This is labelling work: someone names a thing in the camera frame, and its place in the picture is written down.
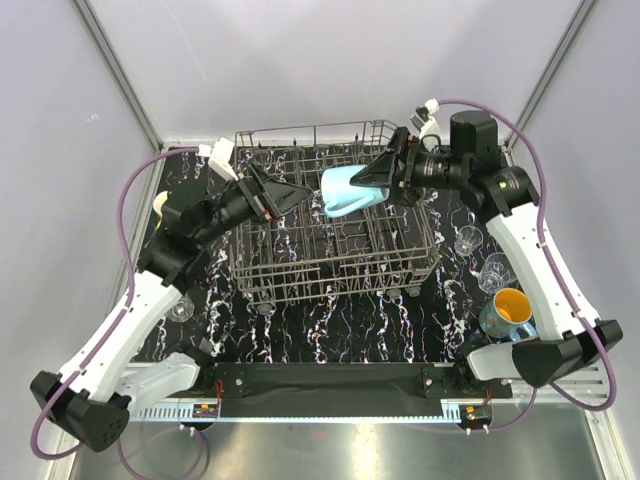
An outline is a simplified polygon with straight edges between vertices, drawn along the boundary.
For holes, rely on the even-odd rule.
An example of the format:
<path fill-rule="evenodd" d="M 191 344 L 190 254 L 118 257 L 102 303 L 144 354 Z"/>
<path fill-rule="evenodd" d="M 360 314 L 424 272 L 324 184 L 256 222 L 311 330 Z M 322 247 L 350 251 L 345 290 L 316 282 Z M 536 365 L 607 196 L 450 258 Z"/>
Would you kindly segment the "light blue ceramic mug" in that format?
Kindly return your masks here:
<path fill-rule="evenodd" d="M 388 199 L 388 188 L 362 187 L 350 184 L 351 178 L 364 168 L 364 165 L 351 165 L 330 168 L 323 172 L 320 191 L 324 214 L 327 218 L 344 217 Z"/>

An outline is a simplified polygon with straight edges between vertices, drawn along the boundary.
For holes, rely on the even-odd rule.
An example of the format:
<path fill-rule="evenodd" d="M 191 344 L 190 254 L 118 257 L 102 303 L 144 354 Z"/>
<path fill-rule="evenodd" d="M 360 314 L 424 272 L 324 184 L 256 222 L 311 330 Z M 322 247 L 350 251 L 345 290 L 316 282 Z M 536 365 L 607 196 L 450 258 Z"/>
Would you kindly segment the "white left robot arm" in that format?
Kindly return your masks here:
<path fill-rule="evenodd" d="M 246 221 L 268 223 L 310 198 L 312 189 L 281 181 L 251 165 L 221 193 L 184 186 L 170 191 L 159 228 L 126 293 L 80 351 L 58 372 L 39 372 L 30 390 L 49 420 L 94 452 L 109 448 L 131 416 L 177 392 L 209 394 L 216 367 L 197 347 L 180 346 L 145 370 L 124 370 L 159 320 L 204 277 L 210 248 Z"/>

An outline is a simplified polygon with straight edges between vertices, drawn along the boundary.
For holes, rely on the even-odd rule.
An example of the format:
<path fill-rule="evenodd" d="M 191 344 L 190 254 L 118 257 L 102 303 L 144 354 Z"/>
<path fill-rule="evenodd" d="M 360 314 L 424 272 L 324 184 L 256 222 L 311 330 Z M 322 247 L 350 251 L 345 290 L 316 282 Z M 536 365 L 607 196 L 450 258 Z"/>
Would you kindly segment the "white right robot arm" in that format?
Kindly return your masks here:
<path fill-rule="evenodd" d="M 382 153 L 351 184 L 387 188 L 392 203 L 412 206 L 423 189 L 458 192 L 494 238 L 532 307 L 537 335 L 492 344 L 462 355 L 453 385 L 475 397 L 489 380 L 521 379 L 541 387 L 596 362 L 623 337 L 619 323 L 603 320 L 582 294 L 561 258 L 544 220 L 544 195 L 527 172 L 509 166 L 498 144 L 495 115 L 466 110 L 450 118 L 450 142 L 430 147 L 435 120 L 421 107 L 412 118 L 414 136 L 395 130 Z"/>

